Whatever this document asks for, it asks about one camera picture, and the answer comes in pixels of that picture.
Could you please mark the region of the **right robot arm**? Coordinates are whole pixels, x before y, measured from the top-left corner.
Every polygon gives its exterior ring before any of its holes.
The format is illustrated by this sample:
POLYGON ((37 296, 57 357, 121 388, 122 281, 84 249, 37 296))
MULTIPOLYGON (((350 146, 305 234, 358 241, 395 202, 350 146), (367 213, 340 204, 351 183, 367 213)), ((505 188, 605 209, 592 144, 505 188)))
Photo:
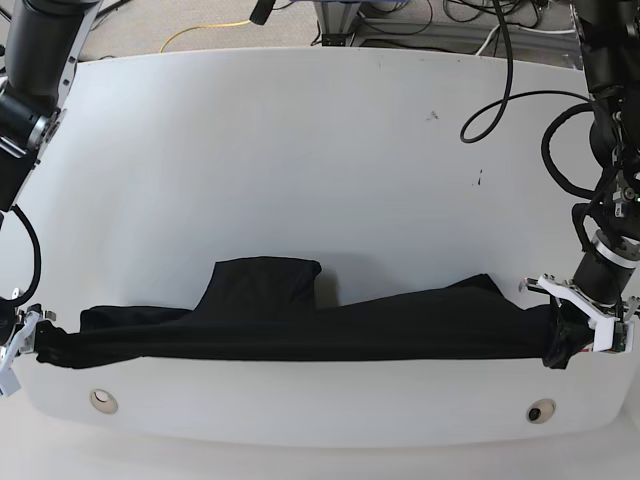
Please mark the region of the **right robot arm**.
POLYGON ((37 234, 17 200, 61 123, 81 50, 100 12, 100 1, 17 1, 5 45, 1 77, 1 212, 15 215, 33 249, 27 289, 1 300, 1 373, 34 331, 42 313, 20 313, 42 273, 37 234))

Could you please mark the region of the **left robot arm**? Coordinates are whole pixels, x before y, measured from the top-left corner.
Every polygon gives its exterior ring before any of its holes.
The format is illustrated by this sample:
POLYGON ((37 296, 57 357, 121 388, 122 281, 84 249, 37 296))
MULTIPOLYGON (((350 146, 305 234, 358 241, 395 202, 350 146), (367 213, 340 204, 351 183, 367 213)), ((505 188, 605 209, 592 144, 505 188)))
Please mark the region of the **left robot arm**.
POLYGON ((445 333, 439 358, 539 358, 563 369, 580 351, 633 349, 639 298, 623 293, 639 269, 639 4, 574 1, 571 11, 588 94, 552 121, 540 150, 554 182, 579 200, 571 220, 583 257, 567 280, 524 279, 521 288, 549 303, 521 312, 515 323, 507 320, 506 301, 477 295, 474 305, 487 324, 445 333), (557 130, 580 113, 593 116, 589 143, 601 168, 591 189, 572 183, 551 154, 557 130))

